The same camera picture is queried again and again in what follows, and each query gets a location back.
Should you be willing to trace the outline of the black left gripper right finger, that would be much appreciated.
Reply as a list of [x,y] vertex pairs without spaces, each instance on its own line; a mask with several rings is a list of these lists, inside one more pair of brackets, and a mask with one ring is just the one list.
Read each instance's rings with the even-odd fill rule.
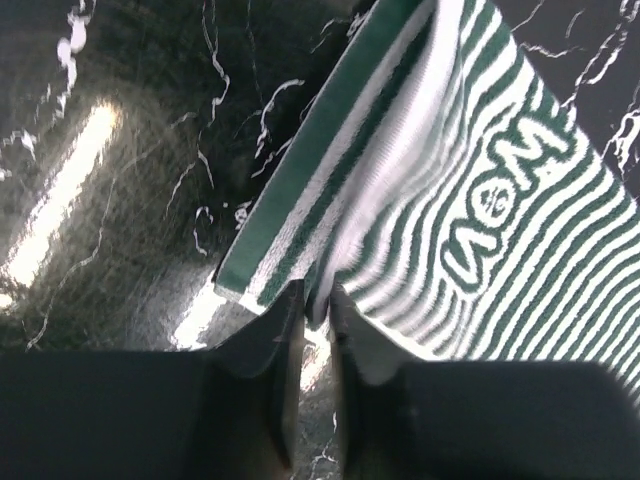
[[330,297],[346,479],[635,479],[639,419],[595,363],[422,360]]

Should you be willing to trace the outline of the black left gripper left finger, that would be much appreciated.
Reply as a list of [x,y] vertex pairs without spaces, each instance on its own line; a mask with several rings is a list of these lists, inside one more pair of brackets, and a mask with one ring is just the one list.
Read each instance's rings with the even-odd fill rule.
[[286,479],[304,285],[219,346],[1,358],[5,479]]

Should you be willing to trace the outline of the green white striped towel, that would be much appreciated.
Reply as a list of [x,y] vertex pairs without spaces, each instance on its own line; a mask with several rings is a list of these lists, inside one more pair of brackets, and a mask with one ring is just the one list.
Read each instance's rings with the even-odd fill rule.
[[221,261],[261,313],[340,284],[424,359],[571,360],[639,393],[639,208],[489,1],[382,1]]

